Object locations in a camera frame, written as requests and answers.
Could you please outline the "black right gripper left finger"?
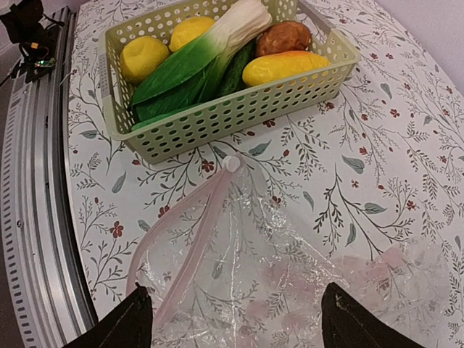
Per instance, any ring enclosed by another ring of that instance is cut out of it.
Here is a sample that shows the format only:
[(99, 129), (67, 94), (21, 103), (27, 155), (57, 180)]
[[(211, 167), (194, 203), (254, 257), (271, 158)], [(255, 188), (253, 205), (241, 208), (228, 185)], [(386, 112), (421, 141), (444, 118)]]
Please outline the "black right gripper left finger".
[(137, 283), (136, 289), (104, 319), (65, 347), (150, 347), (152, 320), (152, 301), (147, 287)]

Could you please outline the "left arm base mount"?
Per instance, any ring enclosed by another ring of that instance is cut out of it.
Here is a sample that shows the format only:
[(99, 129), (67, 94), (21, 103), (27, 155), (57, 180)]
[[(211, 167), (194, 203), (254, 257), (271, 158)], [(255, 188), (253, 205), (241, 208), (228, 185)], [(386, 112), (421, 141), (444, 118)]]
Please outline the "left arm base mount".
[(2, 1), (1, 23), (22, 55), (22, 60), (3, 78), (2, 85), (22, 74), (26, 74), (26, 83), (34, 82), (54, 69), (59, 32), (65, 22), (45, 15), (42, 1)]

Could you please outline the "clear zip top bag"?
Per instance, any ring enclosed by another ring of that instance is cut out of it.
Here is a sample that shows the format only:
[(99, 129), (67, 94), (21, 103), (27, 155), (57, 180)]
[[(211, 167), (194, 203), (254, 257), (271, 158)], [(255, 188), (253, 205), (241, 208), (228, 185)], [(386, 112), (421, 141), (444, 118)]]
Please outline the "clear zip top bag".
[(449, 290), (436, 245), (420, 239), (372, 260), (325, 258), (305, 223), (273, 202), (239, 156), (166, 212), (133, 253), (126, 291), (152, 302), (150, 347), (322, 347), (330, 283), (404, 335), (437, 347)]

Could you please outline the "yellow orange mango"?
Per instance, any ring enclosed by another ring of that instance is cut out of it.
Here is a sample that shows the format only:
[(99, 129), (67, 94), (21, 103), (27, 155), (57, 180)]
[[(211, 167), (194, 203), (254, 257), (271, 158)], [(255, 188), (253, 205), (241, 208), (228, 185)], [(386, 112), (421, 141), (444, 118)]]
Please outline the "yellow orange mango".
[(253, 59), (244, 68), (242, 80), (247, 86), (258, 86), (324, 68), (330, 64), (324, 56), (310, 51), (285, 51)]

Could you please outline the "green white bok choy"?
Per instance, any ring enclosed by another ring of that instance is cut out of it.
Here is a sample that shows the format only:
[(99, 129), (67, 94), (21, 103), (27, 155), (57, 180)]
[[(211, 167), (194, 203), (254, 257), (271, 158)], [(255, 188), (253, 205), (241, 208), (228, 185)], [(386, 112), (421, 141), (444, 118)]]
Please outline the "green white bok choy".
[(132, 115), (139, 122), (161, 119), (213, 99), (235, 53), (272, 21), (261, 1), (237, 1), (139, 85), (130, 101)]

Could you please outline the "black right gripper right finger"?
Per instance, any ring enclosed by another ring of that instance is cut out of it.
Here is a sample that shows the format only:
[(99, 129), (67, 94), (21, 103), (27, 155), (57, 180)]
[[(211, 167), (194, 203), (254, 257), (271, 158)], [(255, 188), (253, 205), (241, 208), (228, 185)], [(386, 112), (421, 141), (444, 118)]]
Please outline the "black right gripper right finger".
[(436, 302), (400, 295), (375, 307), (332, 282), (322, 296), (322, 336), (324, 347), (432, 347)]

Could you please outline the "brown potato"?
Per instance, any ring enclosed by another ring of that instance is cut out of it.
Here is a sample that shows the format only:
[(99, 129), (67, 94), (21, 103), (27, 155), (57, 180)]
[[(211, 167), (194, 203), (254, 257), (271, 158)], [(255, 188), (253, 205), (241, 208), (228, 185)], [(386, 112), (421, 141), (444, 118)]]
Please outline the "brown potato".
[(285, 51), (304, 51), (311, 42), (311, 32), (300, 22), (284, 21), (269, 27), (258, 39), (256, 57)]

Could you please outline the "yellow lemon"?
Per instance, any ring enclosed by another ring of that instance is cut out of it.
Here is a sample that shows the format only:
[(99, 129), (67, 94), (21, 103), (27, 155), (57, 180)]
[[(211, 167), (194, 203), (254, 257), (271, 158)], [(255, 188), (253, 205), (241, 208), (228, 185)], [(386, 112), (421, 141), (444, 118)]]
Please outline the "yellow lemon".
[(169, 50), (176, 52), (195, 38), (208, 31), (215, 21), (210, 17), (190, 17), (173, 29)]
[(135, 86), (150, 76), (170, 55), (168, 47), (157, 38), (141, 36), (124, 46), (120, 53), (123, 78)]

